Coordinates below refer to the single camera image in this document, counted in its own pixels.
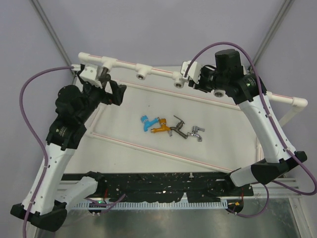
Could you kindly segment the white PVC pipe frame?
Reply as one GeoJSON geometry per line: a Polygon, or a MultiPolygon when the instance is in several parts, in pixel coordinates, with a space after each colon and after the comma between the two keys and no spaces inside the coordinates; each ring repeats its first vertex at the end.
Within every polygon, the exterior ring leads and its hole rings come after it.
{"type": "Polygon", "coordinates": [[[87,121],[87,132],[71,158],[67,173],[231,172],[264,158],[262,146],[249,120],[226,97],[203,95],[181,83],[179,67],[155,68],[110,57],[80,53],[82,63],[106,67],[126,84],[120,106],[100,105],[87,121]],[[151,133],[159,122],[143,130],[140,118],[166,119],[185,134],[193,126],[196,137],[182,138],[175,131],[151,133]]]}

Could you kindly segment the dark long-spout faucet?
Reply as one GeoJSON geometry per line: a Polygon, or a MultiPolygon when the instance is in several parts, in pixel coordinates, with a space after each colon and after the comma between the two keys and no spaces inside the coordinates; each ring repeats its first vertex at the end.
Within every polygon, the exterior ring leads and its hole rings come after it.
{"type": "Polygon", "coordinates": [[[99,82],[101,83],[102,88],[105,89],[107,83],[110,81],[111,81],[111,76],[108,74],[108,69],[106,67],[103,67],[99,76],[99,82]]]}

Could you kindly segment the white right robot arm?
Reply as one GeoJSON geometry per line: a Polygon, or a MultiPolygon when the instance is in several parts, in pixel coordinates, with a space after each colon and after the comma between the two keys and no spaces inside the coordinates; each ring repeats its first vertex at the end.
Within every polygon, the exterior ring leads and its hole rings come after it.
{"type": "Polygon", "coordinates": [[[232,98],[249,120],[264,153],[264,159],[226,176],[225,192],[236,195],[246,184],[270,183],[305,162],[307,155],[288,141],[270,107],[265,86],[257,82],[255,74],[244,73],[239,52],[219,51],[215,62],[211,68],[193,62],[186,70],[189,86],[205,93],[222,90],[232,98]]]}

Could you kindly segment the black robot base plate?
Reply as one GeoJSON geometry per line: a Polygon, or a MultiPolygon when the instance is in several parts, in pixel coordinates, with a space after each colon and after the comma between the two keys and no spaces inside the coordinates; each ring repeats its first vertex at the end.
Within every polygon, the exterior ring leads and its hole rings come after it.
{"type": "Polygon", "coordinates": [[[123,196],[124,202],[177,203],[186,196],[190,203],[195,203],[254,195],[250,184],[234,187],[225,177],[219,172],[103,173],[97,176],[103,184],[91,197],[107,198],[111,202],[123,196]]]}

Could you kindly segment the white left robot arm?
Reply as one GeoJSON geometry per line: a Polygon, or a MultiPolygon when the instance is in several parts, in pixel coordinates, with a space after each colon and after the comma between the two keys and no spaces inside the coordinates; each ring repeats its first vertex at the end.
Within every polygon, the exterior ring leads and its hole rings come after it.
{"type": "Polygon", "coordinates": [[[57,187],[65,168],[86,132],[85,122],[99,104],[121,105],[126,85],[119,85],[106,76],[101,87],[82,82],[83,89],[68,85],[60,89],[55,102],[57,118],[49,128],[44,146],[44,159],[22,203],[12,206],[11,215],[33,226],[56,232],[66,220],[69,210],[84,198],[101,197],[106,191],[106,179],[99,172],[87,172],[62,196],[57,187]]]}

